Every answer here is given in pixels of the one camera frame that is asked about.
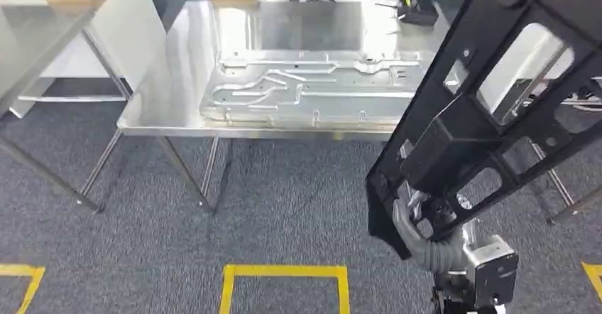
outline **stainless steel table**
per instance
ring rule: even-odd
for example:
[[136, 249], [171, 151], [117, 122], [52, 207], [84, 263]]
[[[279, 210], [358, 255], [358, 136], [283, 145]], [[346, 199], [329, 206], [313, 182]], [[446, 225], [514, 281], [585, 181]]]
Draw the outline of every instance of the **stainless steel table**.
[[[407, 102], [389, 109], [396, 114], [385, 123], [314, 123], [278, 126], [238, 123], [203, 117], [199, 112], [211, 71], [220, 55], [240, 57], [257, 50], [322, 52], [339, 50], [380, 57], [398, 52], [432, 59], [448, 24], [435, 28], [401, 25], [394, 11], [370, 1], [339, 3], [265, 2], [248, 7], [213, 6], [189, 1], [168, 33], [167, 40], [143, 82], [126, 105], [117, 126], [125, 135], [214, 137], [202, 187], [181, 159], [170, 154], [188, 186], [207, 204], [207, 192], [219, 138], [370, 139], [386, 141], [405, 111]], [[408, 101], [412, 93], [405, 96]]]
[[[94, 15], [93, 10], [82, 8], [57, 10], [49, 6], [2, 6], [0, 15], [2, 16], [0, 22], [0, 52], [2, 52], [0, 56], [0, 115], [5, 114], [19, 98], [19, 95], [35, 83], [46, 66], [78, 33], [82, 33], [121, 92], [122, 99], [129, 98], [130, 92], [121, 83], [86, 30], [86, 25]], [[99, 212], [102, 210], [102, 206], [88, 199], [87, 193], [97, 179], [120, 135], [121, 132], [117, 129], [80, 191], [75, 190], [48, 167], [4, 136], [0, 136], [0, 148], [54, 185], [62, 188], [75, 198], [78, 204], [83, 204]]]

